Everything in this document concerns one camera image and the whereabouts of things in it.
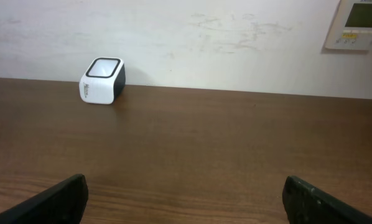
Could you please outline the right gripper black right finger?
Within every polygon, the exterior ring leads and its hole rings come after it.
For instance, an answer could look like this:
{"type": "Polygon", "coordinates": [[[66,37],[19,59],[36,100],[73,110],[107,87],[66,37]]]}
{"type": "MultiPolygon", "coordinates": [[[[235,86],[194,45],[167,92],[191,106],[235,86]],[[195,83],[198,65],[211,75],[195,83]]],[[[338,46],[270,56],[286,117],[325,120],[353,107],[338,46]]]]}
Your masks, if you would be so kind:
{"type": "Polygon", "coordinates": [[[288,176],[282,202],[292,224],[372,224],[372,217],[297,176],[288,176]]]}

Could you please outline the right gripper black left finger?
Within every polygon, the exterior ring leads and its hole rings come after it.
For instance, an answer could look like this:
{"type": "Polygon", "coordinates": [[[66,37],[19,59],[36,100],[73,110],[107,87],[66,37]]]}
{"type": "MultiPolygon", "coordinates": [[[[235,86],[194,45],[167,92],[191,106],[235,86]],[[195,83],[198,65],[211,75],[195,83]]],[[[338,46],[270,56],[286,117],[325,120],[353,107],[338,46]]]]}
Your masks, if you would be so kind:
{"type": "Polygon", "coordinates": [[[75,174],[53,187],[0,213],[0,224],[79,224],[88,201],[83,174],[75,174]]]}

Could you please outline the beige wall control panel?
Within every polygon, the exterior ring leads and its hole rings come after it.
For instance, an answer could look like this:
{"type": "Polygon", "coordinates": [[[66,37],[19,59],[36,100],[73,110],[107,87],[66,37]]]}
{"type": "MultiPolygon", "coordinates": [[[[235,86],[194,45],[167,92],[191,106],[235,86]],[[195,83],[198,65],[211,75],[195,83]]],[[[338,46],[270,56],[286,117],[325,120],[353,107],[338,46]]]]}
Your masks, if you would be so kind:
{"type": "Polygon", "coordinates": [[[324,47],[330,50],[372,50],[372,0],[341,0],[324,47]]]}

